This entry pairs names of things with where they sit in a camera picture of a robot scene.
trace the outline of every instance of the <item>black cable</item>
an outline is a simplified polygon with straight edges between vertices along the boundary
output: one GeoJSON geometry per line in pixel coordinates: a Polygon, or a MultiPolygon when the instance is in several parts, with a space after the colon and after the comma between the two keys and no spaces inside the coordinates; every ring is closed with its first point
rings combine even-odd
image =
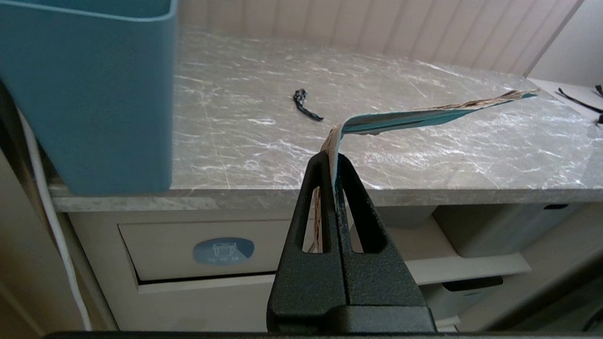
{"type": "Polygon", "coordinates": [[[588,109],[592,109],[592,110],[594,110],[595,112],[597,112],[597,113],[599,113],[599,114],[603,113],[603,109],[598,109],[597,107],[593,107],[593,106],[591,106],[591,105],[589,105],[589,104],[585,104],[585,103],[583,103],[582,101],[580,101],[580,100],[578,100],[578,99],[574,99],[574,98],[570,97],[569,95],[567,95],[567,94],[563,93],[563,91],[561,90],[561,87],[559,87],[559,88],[557,89],[557,91],[559,91],[559,95],[561,95],[561,96],[562,96],[562,97],[564,97],[565,99],[571,100],[571,101],[573,101],[574,103],[577,103],[577,104],[579,104],[579,105],[582,105],[582,106],[584,106],[584,107],[586,107],[586,108],[588,108],[588,109]]]}
{"type": "Polygon", "coordinates": [[[295,92],[295,94],[293,95],[293,101],[295,101],[295,105],[297,106],[297,109],[299,109],[300,112],[309,116],[313,120],[322,121],[323,117],[318,116],[317,114],[312,113],[312,112],[308,111],[305,107],[303,107],[304,103],[306,102],[307,96],[308,96],[308,92],[303,88],[298,89],[295,92]]]}

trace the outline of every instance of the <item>crumpled paper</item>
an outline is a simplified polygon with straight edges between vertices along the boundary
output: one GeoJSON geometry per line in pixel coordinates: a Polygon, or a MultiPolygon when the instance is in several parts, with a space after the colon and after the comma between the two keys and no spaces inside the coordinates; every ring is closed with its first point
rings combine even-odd
{"type": "MultiPolygon", "coordinates": [[[[537,93],[538,90],[512,90],[496,98],[469,101],[464,104],[446,105],[407,112],[369,113],[349,118],[344,123],[331,129],[323,146],[320,148],[321,151],[327,152],[329,158],[329,173],[333,196],[335,196],[339,143],[344,135],[378,135],[381,132],[391,130],[445,124],[478,110],[534,97],[537,93]]],[[[319,253],[323,251],[321,230],[320,188],[317,188],[314,192],[314,245],[312,247],[319,253]]]]}

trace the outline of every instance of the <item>marble countertop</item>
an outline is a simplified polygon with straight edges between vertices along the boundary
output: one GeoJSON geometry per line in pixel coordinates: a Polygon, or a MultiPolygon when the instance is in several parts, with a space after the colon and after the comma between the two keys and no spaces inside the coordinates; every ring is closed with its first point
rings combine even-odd
{"type": "MultiPolygon", "coordinates": [[[[360,113],[410,110],[536,86],[517,75],[183,28],[168,192],[77,197],[59,211],[292,208],[329,130],[360,113]],[[308,91],[295,109],[295,90],[308,91]]],[[[445,125],[347,135],[341,152],[376,205],[602,201],[603,130],[548,93],[445,125]]]]}

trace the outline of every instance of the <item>drawer label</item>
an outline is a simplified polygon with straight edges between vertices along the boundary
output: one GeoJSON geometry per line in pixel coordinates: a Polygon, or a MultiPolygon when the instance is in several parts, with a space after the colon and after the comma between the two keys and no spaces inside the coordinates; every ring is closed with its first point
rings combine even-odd
{"type": "Polygon", "coordinates": [[[192,257],[196,262],[207,265],[235,265],[251,258],[253,241],[241,238],[217,238],[195,245],[192,257]]]}

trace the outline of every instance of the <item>teal container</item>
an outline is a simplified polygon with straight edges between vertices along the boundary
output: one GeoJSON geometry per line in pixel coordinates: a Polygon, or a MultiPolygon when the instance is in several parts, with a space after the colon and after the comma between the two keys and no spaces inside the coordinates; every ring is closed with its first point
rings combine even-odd
{"type": "Polygon", "coordinates": [[[169,189],[177,0],[0,0],[0,81],[76,195],[169,189]]]}

